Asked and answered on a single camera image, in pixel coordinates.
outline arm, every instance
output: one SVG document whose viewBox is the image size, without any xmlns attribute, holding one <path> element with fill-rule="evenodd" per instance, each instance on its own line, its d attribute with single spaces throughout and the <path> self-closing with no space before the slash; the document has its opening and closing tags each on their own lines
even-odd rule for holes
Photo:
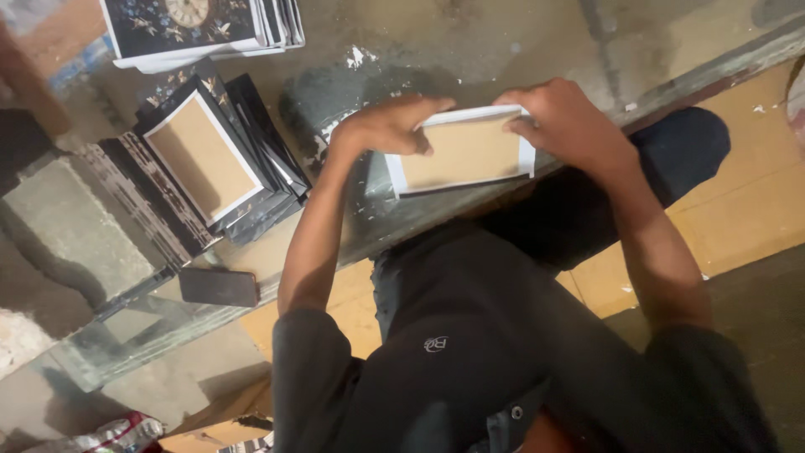
<svg viewBox="0 0 805 453">
<path fill-rule="evenodd" d="M 452 99 L 406 96 L 349 116 L 332 133 L 324 169 L 311 191 L 285 259 L 278 309 L 324 310 L 336 273 L 349 170 L 367 149 L 410 155 L 433 150 L 419 129 L 433 114 L 455 105 Z"/>
<path fill-rule="evenodd" d="M 609 196 L 626 267 L 652 331 L 692 324 L 712 328 L 701 271 L 640 168 L 637 149 L 579 86 L 564 79 L 512 89 L 496 104 L 520 104 L 539 124 L 515 120 L 512 132 L 586 172 Z"/>
</svg>

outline table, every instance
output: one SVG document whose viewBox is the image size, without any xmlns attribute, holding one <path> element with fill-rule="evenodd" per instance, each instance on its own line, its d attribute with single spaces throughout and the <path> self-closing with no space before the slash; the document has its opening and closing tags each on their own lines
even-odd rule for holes
<svg viewBox="0 0 805 453">
<path fill-rule="evenodd" d="M 805 52 L 805 6 L 780 2 L 311 0 L 299 6 L 307 47 L 217 66 L 225 80 L 252 76 L 313 179 L 335 124 L 392 95 L 440 94 L 459 107 L 482 106 L 507 87 L 562 76 L 577 81 L 613 121 L 637 130 Z M 132 123 L 132 86 L 149 77 L 110 68 L 97 77 Z M 557 167 L 541 155 L 537 175 Z M 372 154 L 349 181 L 341 267 L 521 184 L 395 200 L 383 159 Z M 222 241 L 196 264 L 254 272 L 261 303 L 270 303 L 298 221 L 299 214 L 245 247 Z M 169 282 L 96 320 L 52 354 L 89 391 L 248 311 L 182 302 L 177 286 Z M 137 330 L 135 312 L 159 321 Z"/>
</svg>

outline person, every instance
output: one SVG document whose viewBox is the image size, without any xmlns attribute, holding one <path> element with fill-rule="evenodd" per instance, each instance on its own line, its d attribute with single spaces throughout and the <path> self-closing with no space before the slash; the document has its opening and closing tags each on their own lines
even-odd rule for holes
<svg viewBox="0 0 805 453">
<path fill-rule="evenodd" d="M 775 451 L 663 209 L 715 176 L 726 126 L 690 108 L 627 139 L 563 79 L 495 104 L 525 107 L 535 123 L 504 129 L 567 167 L 507 210 L 383 252 L 372 275 L 383 343 L 366 360 L 325 312 L 349 169 L 370 149 L 432 154 L 419 126 L 455 102 L 396 98 L 333 132 L 279 286 L 275 451 Z M 652 332 L 643 354 L 555 281 L 618 239 Z"/>
</svg>

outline knee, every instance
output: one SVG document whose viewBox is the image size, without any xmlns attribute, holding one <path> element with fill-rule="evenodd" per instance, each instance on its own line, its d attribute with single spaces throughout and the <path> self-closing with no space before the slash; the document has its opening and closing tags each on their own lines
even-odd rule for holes
<svg viewBox="0 0 805 453">
<path fill-rule="evenodd" d="M 732 149 L 729 128 L 710 110 L 688 107 L 668 115 L 667 120 L 675 124 L 677 136 L 691 140 L 694 148 L 706 153 L 712 162 L 720 163 Z"/>
</svg>

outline smartphone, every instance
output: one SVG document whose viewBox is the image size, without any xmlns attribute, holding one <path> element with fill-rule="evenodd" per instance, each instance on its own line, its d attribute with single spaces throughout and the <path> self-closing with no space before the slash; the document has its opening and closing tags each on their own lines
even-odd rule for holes
<svg viewBox="0 0 805 453">
<path fill-rule="evenodd" d="M 179 287 L 186 302 L 248 308 L 258 304 L 257 281 L 250 272 L 182 268 Z"/>
</svg>

